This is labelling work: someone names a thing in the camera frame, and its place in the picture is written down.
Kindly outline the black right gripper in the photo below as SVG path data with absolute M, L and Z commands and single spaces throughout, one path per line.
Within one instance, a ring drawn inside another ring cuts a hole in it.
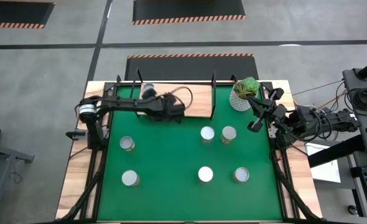
M 257 117 L 256 121 L 251 121 L 247 129 L 252 132 L 259 132 L 262 128 L 262 120 L 274 122 L 276 119 L 280 121 L 286 116 L 286 107 L 277 105 L 276 100 L 280 100 L 284 90 L 282 88 L 272 89 L 268 94 L 268 99 L 258 99 L 254 96 L 248 96 L 248 102 L 253 109 L 253 114 Z

